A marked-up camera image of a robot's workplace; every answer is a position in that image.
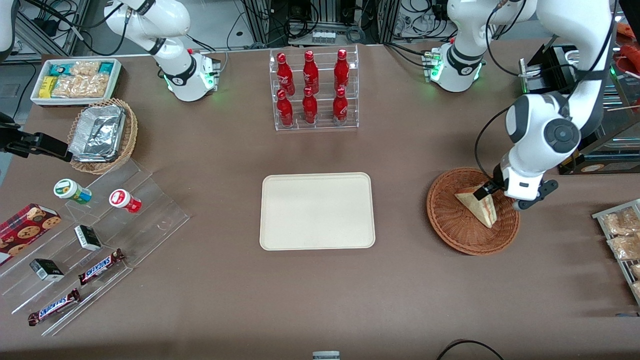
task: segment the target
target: yellow snack box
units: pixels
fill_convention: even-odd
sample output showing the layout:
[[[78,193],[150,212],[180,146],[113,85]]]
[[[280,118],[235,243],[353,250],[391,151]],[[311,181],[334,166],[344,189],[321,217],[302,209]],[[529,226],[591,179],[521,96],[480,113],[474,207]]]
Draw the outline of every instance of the yellow snack box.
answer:
[[[42,79],[42,85],[40,85],[40,91],[38,91],[38,97],[41,99],[51,98],[51,90],[56,86],[56,76],[45,76]]]

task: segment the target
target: snickers bar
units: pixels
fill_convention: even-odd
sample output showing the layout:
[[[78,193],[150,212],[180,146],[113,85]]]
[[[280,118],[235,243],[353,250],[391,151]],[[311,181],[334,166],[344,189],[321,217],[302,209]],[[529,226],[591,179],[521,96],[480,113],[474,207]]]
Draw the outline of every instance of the snickers bar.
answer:
[[[80,285],[86,285],[90,281],[94,280],[96,277],[100,276],[103,272],[105,272],[108,268],[115,265],[120,260],[124,259],[124,255],[122,254],[122,250],[118,249],[112,252],[107,258],[102,260],[101,262],[94,265],[92,268],[87,270],[84,274],[78,275],[80,278]]]
[[[40,310],[37,313],[31,313],[28,319],[29,326],[36,326],[41,321],[45,320],[49,315],[57,313],[58,311],[62,310],[63,307],[66,307],[67,305],[72,304],[74,302],[80,302],[80,301],[81,299],[80,299],[80,293],[78,292],[78,289],[73,289],[71,290],[71,293],[64,296],[62,299],[45,307],[44,309]]]

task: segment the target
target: table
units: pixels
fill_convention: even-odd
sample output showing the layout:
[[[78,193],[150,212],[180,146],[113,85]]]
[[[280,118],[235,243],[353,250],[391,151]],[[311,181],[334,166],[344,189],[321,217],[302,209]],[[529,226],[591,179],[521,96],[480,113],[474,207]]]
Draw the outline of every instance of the table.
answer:
[[[544,41],[492,46],[515,68]],[[194,103],[167,91],[151,57],[121,58],[117,94],[140,123],[133,157],[193,218],[55,337],[0,300],[0,358],[308,359],[335,349],[345,360],[434,359],[459,338],[512,359],[637,358],[640,321],[613,317],[637,308],[590,217],[637,198],[637,176],[551,175],[560,188],[523,213],[504,252],[456,252],[429,225],[427,190],[438,174],[475,166],[478,131],[520,82],[489,60],[470,90],[450,94],[382,46],[359,51],[360,128],[305,134],[273,129],[268,51],[232,53],[220,90]],[[34,106],[26,130],[65,138],[77,112]],[[510,146],[495,124],[481,160],[492,168]],[[261,249],[266,176],[359,171],[372,179],[373,247]],[[62,177],[93,179],[46,156],[15,158],[0,218],[29,202],[62,206],[51,191]],[[458,352],[486,355],[471,346]]]

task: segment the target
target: clear acrylic display stand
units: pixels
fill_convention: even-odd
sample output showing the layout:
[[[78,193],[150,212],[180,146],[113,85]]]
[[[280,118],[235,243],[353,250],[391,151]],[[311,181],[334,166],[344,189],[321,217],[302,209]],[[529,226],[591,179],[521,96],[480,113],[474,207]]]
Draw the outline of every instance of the clear acrylic display stand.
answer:
[[[608,215],[611,213],[617,213],[619,211],[623,211],[628,208],[633,209],[633,211],[636,213],[636,216],[640,218],[640,199],[627,202],[625,204],[616,206],[611,209],[607,209],[605,211],[601,211],[599,213],[595,213],[591,216],[592,218],[598,220],[598,224],[600,224],[600,227],[602,228],[602,231],[604,232],[604,235],[607,238],[607,244],[610,247],[611,247],[611,239],[615,238],[616,235],[611,234],[610,230],[605,225],[603,218],[605,215]],[[634,273],[631,271],[631,266],[640,263],[640,260],[620,260],[615,255],[614,257],[616,258],[618,265],[622,269],[622,274],[625,276],[625,279],[627,280],[627,284],[629,285],[629,288],[631,288],[631,284],[633,284],[634,282],[640,281],[640,279],[637,279],[634,276]],[[636,294],[635,291],[633,291],[633,289],[631,290],[631,292],[633,293],[634,298],[636,298],[637,304],[640,306],[640,297],[638,296],[638,294]]]
[[[0,291],[12,314],[24,318],[78,288],[82,301],[63,309],[34,327],[42,335],[55,335],[85,311],[118,281],[131,273],[153,250],[182,226],[189,217],[151,178],[151,173],[129,160],[87,186],[92,199],[85,205],[68,201],[58,211],[62,222],[28,246],[18,256],[0,266]],[[131,214],[109,204],[113,190],[125,189],[142,201],[138,213]],[[102,248],[83,249],[74,232],[79,224],[95,230]],[[126,256],[92,282],[80,287],[78,275],[105,259],[117,248]],[[43,281],[29,263],[36,258],[51,259],[65,274],[58,282]]]
[[[271,100],[273,102],[273,118],[277,131],[299,131],[299,130],[341,130],[354,129],[359,125],[358,97],[360,92],[358,89],[358,48],[356,46],[327,46],[314,47],[314,58],[318,65],[318,73],[320,80],[320,91],[315,95],[318,103],[318,117],[314,125],[309,125],[304,119],[304,111],[302,108],[302,99],[304,99],[303,89],[305,81],[302,75],[302,69],[305,66],[305,50],[299,48],[271,50],[269,58],[269,76],[271,78]],[[333,123],[333,100],[335,99],[335,89],[333,87],[333,68],[338,58],[338,50],[346,49],[347,62],[349,63],[349,85],[346,88],[345,97],[349,102],[347,107],[347,121],[344,125],[337,126]],[[276,104],[278,97],[276,92],[280,88],[278,82],[278,62],[276,55],[284,53],[287,56],[287,63],[293,71],[293,83],[296,87],[296,93],[289,97],[293,106],[293,126],[284,127],[278,116],[278,108]]]

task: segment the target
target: red cap bottle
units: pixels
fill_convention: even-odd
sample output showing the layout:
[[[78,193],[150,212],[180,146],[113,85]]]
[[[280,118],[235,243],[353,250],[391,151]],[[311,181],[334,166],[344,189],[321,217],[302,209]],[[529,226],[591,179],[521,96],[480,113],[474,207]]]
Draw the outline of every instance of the red cap bottle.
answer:
[[[305,51],[305,67],[302,70],[305,77],[305,86],[310,86],[311,91],[317,94],[320,91],[320,80],[318,76],[318,65],[314,61],[314,52]]]
[[[283,53],[278,53],[276,59],[278,60],[278,82],[280,83],[280,88],[283,88],[288,96],[293,96],[296,93],[296,87],[293,85],[293,71],[287,64],[287,57]]]
[[[347,51],[345,49],[338,50],[338,61],[333,68],[333,76],[335,78],[333,87],[337,91],[340,86],[347,88],[349,85],[349,64],[347,63]]]
[[[307,124],[315,124],[318,115],[318,101],[314,97],[311,86],[305,87],[305,98],[302,100],[302,107],[305,109],[305,121]]]
[[[338,90],[335,91],[335,99],[333,100],[333,122],[342,126],[347,121],[347,107],[349,103],[347,99],[344,97],[344,87],[339,87]]]
[[[278,89],[278,102],[276,103],[276,107],[278,108],[278,116],[280,117],[280,122],[284,127],[292,127],[293,126],[293,107],[291,106],[291,102],[287,99],[287,94],[284,90]]]

